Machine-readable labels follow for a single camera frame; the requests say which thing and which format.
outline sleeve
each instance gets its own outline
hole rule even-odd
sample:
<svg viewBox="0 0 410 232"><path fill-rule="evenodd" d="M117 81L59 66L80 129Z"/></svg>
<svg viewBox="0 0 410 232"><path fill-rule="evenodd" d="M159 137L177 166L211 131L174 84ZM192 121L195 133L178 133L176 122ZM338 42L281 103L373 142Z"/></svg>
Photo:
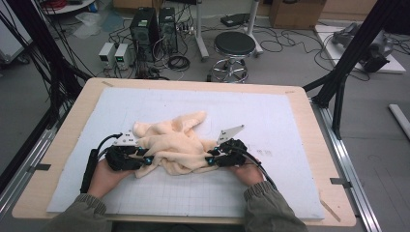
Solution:
<svg viewBox="0 0 410 232"><path fill-rule="evenodd" d="M245 230L264 231L308 231L286 203L283 196L274 190L269 182L261 182L248 188L244 193Z"/></svg>
<svg viewBox="0 0 410 232"><path fill-rule="evenodd" d="M89 194L80 194L64 213L53 218L42 231L104 231L105 210L106 207L100 199Z"/></svg>

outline metal rail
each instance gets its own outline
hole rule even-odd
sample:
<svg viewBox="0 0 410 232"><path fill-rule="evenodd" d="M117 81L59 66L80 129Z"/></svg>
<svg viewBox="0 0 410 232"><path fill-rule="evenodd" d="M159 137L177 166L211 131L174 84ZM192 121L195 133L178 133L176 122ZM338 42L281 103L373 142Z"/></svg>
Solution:
<svg viewBox="0 0 410 232"><path fill-rule="evenodd" d="M356 206L359 210L363 224L368 232L381 232L379 222L371 209L370 203L367 200L365 191L360 183L359 177L356 174L353 163L346 151L346 148L342 140L337 139L337 135L332 129L332 113L329 108L320 108L320 114L324 120L328 135L332 141L332 144L337 154L337 161L340 168L343 171L344 178L349 182L352 188L349 188L352 196L355 200Z"/></svg>

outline grid paper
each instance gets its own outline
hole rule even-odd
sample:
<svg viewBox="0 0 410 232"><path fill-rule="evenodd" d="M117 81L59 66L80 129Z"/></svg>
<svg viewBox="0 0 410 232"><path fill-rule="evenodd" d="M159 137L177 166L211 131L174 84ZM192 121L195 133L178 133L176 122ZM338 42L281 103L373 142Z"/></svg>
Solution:
<svg viewBox="0 0 410 232"><path fill-rule="evenodd" d="M47 211L63 212L70 206L79 194L90 150L105 137L130 130L136 121L154 124L197 110L207 112L194 128L199 138L217 139L220 130L245 125L235 139L262 161L296 216L324 217L286 96L127 88L102 92ZM103 202L109 214L237 218L243 216L245 189L225 168L169 176L157 167L141 179L129 176Z"/></svg>

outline cardboard box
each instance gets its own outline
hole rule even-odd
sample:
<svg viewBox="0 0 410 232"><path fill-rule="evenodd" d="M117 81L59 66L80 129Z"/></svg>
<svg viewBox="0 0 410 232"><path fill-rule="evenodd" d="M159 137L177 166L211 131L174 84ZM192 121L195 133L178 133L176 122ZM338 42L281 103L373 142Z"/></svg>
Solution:
<svg viewBox="0 0 410 232"><path fill-rule="evenodd" d="M140 7L152 7L155 8L158 13L162 4L162 0L113 0L112 4L114 8L120 9L128 13L132 13L132 10Z"/></svg>
<svg viewBox="0 0 410 232"><path fill-rule="evenodd" d="M283 29L314 29L325 4L326 0L300 0L293 4L274 0L269 13L271 26Z"/></svg>

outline crumpled fabric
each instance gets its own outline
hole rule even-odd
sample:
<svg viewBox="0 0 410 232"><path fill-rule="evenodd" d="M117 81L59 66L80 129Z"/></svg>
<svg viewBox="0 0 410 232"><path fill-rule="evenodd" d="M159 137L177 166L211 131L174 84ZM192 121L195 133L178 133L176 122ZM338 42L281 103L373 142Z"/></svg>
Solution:
<svg viewBox="0 0 410 232"><path fill-rule="evenodd" d="M154 156L151 165L135 170L135 177L141 178L158 166L169 175L183 175L215 170L209 166L207 151L217 146L217 141L199 139L193 130L206 118L205 111L181 115L170 121L156 124L136 122L132 132L138 139L138 146L149 149L145 157Z"/></svg>

